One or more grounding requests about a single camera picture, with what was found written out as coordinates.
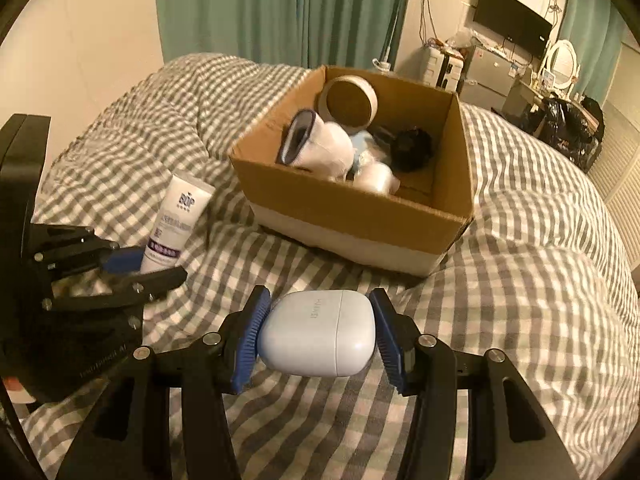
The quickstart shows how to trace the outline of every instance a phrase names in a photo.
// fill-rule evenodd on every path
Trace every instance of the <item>checkered blanket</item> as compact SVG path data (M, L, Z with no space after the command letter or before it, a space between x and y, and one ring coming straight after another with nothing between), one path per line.
M623 245L594 187L548 146L465 105L475 221L428 279L403 281L303 247L260 229L226 153L305 75L228 56L174 60L60 156L35 220L143 244L172 172L205 176L216 187L210 248L203 216L181 256L184 286L145 311L146 344L166 351L215 330L259 283L275 298L382 286L400 312L453 349L503 348L582 478L595 479L638 418L640 326ZM94 381L25 421L50 478L103 386ZM369 368L340 379L286 376L258 362L251 387L225 405L248 480L395 478L413 411L377 354ZM459 406L454 478L465 459L462 394ZM171 392L170 429L174 478L185 478L179 390Z

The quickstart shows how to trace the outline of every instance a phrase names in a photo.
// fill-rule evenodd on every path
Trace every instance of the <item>television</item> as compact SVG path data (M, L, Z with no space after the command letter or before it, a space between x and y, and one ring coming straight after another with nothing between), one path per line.
M539 59L545 53L553 27L518 0L478 0L474 21Z

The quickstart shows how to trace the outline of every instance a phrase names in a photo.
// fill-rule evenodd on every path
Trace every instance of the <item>black plastic bag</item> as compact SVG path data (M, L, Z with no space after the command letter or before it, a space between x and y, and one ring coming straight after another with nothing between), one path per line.
M580 104L598 121L598 129L594 135L602 143L604 139L604 114L602 113L602 108L600 108L595 99L590 97L585 97Z
M546 121L540 140L587 173L597 158L600 141L589 128L586 118L579 108L563 99L548 98L544 105Z

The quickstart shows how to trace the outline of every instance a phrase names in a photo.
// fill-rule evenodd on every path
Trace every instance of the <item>open cardboard box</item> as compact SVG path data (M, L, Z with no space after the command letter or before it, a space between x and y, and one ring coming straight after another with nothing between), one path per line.
M373 125L391 132L419 126L435 156L422 170L396 173L395 196L355 189L276 164L283 133L301 108L318 109L326 81L353 74L378 96ZM362 124L367 113L351 88L335 84L328 107L343 124ZM350 68L322 66L262 118L230 153L242 191L257 221L305 245L360 264L427 276L472 217L473 192L458 97L417 82Z

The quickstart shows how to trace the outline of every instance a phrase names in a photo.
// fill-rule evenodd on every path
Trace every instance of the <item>white cylindrical container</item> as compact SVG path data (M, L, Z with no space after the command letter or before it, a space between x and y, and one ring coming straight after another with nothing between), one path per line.
M178 171L174 173L151 229L140 272L175 267L213 191L213 186L199 178Z
M398 190L399 182L386 164L370 162L353 177L353 186L373 193L393 194Z

